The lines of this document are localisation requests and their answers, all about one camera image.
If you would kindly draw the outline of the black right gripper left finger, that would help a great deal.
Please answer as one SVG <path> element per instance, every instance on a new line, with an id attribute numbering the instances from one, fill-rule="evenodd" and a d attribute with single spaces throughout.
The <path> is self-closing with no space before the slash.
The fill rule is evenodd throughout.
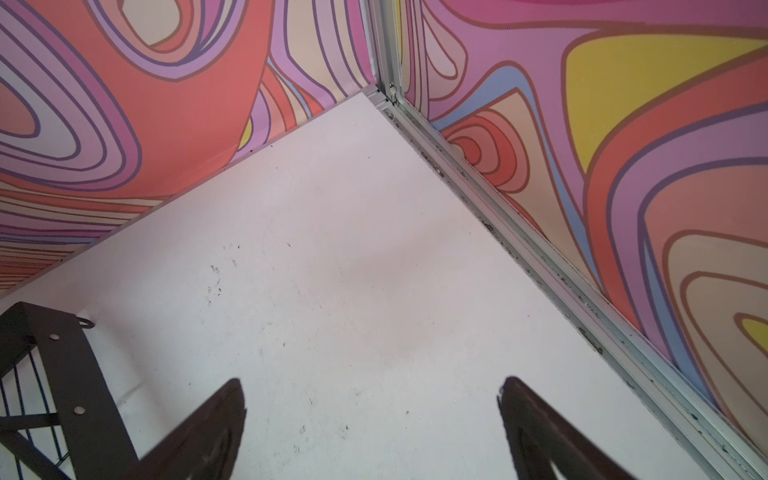
<path id="1" fill-rule="evenodd" d="M 239 379 L 228 380 L 155 448 L 126 479 L 229 479 L 246 419 Z"/>

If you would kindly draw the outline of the black metal dish rack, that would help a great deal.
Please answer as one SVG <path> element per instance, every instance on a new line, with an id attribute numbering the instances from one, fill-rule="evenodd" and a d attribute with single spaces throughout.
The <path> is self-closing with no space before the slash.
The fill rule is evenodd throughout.
<path id="1" fill-rule="evenodd" d="M 18 478 L 120 479 L 138 457 L 86 337 L 93 321 L 17 302 L 1 315 L 1 446 Z"/>

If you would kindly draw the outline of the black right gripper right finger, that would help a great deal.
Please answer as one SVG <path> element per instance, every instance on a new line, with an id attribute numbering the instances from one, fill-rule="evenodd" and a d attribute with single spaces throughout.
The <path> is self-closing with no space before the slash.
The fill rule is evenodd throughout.
<path id="1" fill-rule="evenodd" d="M 518 377 L 497 405 L 519 479 L 630 479 L 632 475 Z"/>

